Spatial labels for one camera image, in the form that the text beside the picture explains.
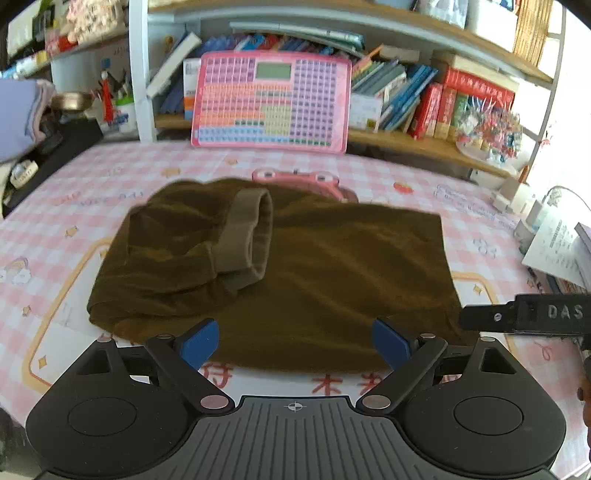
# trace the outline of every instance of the brown sweatshirt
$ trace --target brown sweatshirt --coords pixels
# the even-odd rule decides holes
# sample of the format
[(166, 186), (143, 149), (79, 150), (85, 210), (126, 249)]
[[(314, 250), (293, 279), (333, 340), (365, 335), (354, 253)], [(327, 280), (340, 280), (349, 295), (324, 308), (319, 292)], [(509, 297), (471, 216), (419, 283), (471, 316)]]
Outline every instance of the brown sweatshirt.
[(457, 326), (439, 216), (265, 189), (180, 181), (133, 208), (96, 278), (90, 321), (142, 342), (212, 317), (214, 359), (285, 371), (385, 369), (371, 340), (380, 315), (414, 335), (475, 341)]

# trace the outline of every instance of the table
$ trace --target table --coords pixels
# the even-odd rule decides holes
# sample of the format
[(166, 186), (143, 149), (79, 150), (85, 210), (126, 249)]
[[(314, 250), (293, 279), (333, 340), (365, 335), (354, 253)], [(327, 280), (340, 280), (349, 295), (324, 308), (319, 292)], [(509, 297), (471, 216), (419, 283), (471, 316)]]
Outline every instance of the table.
[[(464, 282), (458, 287), (464, 304), (473, 301), (467, 296), (480, 295), (478, 290), (488, 293), (483, 303), (536, 291), (511, 235), (515, 219), (493, 209), (487, 190), (463, 181), (352, 155), (192, 149), (185, 142), (98, 145), (54, 174), (0, 224), (2, 408), (24, 423), (52, 379), (102, 334), (87, 321), (86, 301), (109, 238), (132, 205), (177, 179), (249, 179), (262, 168), (325, 171), (339, 179), (349, 201), (439, 213), (450, 270)], [(471, 288), (466, 282), (473, 279)], [(565, 415), (567, 439), (553, 472), (565, 478), (587, 468), (587, 431), (575, 395), (582, 375), (577, 348), (569, 340), (507, 340)], [(211, 363), (201, 372), (235, 398), (347, 394), (353, 402), (385, 375), (282, 376)], [(246, 384), (256, 391), (245, 391)]]

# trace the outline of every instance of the bowl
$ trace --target bowl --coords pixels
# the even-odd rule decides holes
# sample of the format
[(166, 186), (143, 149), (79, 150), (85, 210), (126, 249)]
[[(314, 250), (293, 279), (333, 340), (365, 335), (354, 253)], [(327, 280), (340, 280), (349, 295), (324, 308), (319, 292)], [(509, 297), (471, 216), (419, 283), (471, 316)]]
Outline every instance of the bowl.
[(58, 93), (51, 99), (51, 108), (63, 112), (83, 112), (91, 106), (92, 95), (90, 93)]

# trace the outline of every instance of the pink periodic table chart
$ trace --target pink periodic table chart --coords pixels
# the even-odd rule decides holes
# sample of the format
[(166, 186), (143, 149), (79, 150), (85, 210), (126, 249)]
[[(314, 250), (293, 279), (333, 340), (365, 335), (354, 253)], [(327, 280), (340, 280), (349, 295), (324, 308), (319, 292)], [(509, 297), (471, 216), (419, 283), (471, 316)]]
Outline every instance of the pink periodic table chart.
[(351, 62), (301, 52), (203, 55), (191, 143), (342, 153)]

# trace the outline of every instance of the red chinese character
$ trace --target red chinese character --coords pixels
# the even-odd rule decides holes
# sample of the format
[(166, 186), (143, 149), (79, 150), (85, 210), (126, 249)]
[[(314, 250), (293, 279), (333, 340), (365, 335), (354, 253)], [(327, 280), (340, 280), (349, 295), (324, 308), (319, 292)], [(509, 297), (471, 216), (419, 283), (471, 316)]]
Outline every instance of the red chinese character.
[(547, 362), (549, 362), (550, 360), (552, 360), (552, 347), (547, 346), (547, 345), (542, 345), (541, 343), (538, 342), (534, 342), (537, 346), (539, 346), (542, 349), (542, 358), (544, 360), (546, 360)]
[(338, 388), (332, 387), (332, 384), (343, 383), (343, 380), (341, 378), (331, 378), (329, 374), (326, 374), (324, 378), (313, 378), (312, 381), (320, 382), (320, 385), (318, 385), (314, 390), (312, 390), (312, 393), (316, 393), (320, 391), (321, 388), (324, 388), (324, 394), (327, 397), (330, 397), (333, 393), (340, 395), (340, 390)]
[(224, 388), (228, 384), (228, 380), (232, 378), (230, 370), (233, 369), (227, 364), (208, 362), (201, 369), (203, 370), (202, 375), (218, 388)]
[(368, 375), (361, 374), (361, 378), (367, 381), (358, 383), (358, 386), (363, 387), (363, 390), (359, 392), (359, 395), (365, 395), (368, 391), (370, 391), (382, 381), (382, 377), (380, 377), (378, 374), (374, 374), (373, 372)]

